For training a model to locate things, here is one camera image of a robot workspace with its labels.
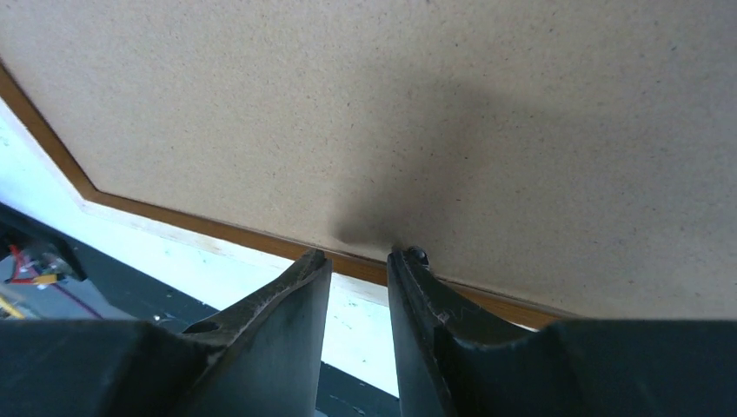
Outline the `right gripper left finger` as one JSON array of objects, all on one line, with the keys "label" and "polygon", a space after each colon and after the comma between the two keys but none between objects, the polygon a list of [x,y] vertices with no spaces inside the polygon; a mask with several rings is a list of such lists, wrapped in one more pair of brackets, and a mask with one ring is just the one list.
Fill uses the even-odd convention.
[{"label": "right gripper left finger", "polygon": [[147,321],[3,321],[1,413],[311,416],[332,271],[310,250],[179,334]]}]

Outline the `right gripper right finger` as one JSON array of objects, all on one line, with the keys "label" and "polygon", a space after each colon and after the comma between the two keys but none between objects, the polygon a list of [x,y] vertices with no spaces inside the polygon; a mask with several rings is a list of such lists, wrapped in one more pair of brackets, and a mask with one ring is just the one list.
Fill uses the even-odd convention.
[{"label": "right gripper right finger", "polygon": [[734,321],[505,321],[441,283],[419,248],[387,260],[404,416],[733,416]]}]

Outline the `brown backing board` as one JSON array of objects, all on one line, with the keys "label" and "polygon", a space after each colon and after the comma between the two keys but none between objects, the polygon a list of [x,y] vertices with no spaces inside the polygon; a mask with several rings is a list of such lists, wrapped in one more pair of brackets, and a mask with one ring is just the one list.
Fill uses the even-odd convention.
[{"label": "brown backing board", "polygon": [[571,313],[736,315],[733,1],[4,1],[113,195]]}]

